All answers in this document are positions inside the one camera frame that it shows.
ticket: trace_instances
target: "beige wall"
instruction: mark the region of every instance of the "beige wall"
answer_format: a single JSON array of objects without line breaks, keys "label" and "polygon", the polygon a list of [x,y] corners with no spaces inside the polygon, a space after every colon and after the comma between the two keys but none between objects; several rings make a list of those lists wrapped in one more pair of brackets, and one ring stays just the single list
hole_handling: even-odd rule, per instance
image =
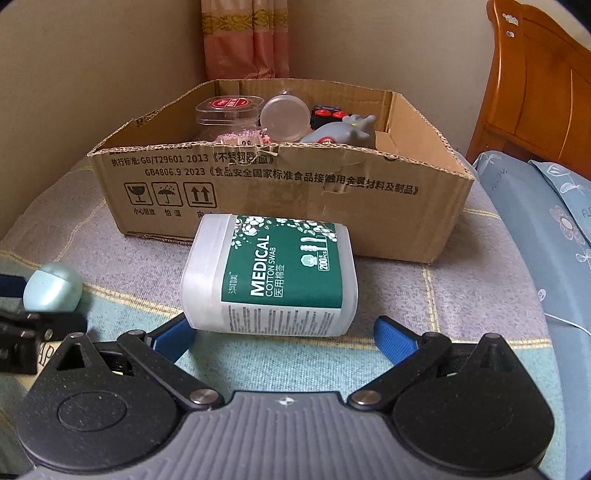
[{"label": "beige wall", "polygon": [[204,80],[197,0],[14,0],[0,12],[0,238],[102,138]]},{"label": "beige wall", "polygon": [[[531,4],[591,48],[591,35],[556,0]],[[400,92],[465,153],[494,50],[485,5],[486,0],[291,0],[290,75]]]}]

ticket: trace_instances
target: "wooden headboard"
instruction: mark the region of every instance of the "wooden headboard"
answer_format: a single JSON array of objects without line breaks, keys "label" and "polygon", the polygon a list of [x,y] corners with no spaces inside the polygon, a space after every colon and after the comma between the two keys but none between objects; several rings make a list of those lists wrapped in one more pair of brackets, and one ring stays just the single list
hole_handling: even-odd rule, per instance
[{"label": "wooden headboard", "polygon": [[489,0],[495,55],[466,158],[487,150],[591,179],[591,51],[541,10]]}]

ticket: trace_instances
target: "cardboard box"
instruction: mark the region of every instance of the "cardboard box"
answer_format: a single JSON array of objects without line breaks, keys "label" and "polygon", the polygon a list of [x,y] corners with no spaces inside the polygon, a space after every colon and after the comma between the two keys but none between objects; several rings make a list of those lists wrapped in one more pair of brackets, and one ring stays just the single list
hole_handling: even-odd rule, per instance
[{"label": "cardboard box", "polygon": [[[195,106],[219,95],[374,114],[378,151],[346,145],[193,142]],[[343,223],[357,255],[433,262],[474,177],[399,93],[320,80],[215,80],[130,121],[89,154],[121,232],[191,240],[205,213]]]}]

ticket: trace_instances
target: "curtain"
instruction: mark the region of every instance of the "curtain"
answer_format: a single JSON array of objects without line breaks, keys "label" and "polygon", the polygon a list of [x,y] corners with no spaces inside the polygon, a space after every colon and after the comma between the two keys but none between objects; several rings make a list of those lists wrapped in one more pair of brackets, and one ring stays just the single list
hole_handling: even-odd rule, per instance
[{"label": "curtain", "polygon": [[207,76],[289,75],[287,0],[202,0]]}]

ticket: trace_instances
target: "metal screw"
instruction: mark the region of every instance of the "metal screw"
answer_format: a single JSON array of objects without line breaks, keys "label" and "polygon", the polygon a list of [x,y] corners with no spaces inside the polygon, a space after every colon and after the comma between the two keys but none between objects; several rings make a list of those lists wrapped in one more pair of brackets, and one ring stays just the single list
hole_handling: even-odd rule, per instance
[{"label": "metal screw", "polygon": [[211,405],[218,398],[219,394],[211,388],[200,388],[189,395],[189,399],[197,405]]},{"label": "metal screw", "polygon": [[382,400],[382,395],[375,390],[357,390],[351,395],[351,400],[357,405],[375,405]]}]

